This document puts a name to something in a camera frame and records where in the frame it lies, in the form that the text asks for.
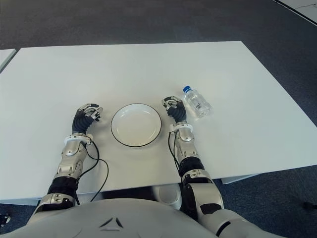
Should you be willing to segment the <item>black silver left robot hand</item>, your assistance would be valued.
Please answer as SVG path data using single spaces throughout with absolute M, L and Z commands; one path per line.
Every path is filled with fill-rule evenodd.
M 98 104 L 84 104 L 81 106 L 74 116 L 72 122 L 72 133 L 86 134 L 88 128 L 95 121 L 99 121 L 103 108 Z

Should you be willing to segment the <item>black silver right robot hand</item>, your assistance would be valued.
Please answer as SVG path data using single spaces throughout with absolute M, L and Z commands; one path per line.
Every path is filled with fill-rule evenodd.
M 162 99 L 161 102 L 167 114 L 172 117 L 176 123 L 187 121 L 186 109 L 181 99 L 176 96 L 169 96 Z

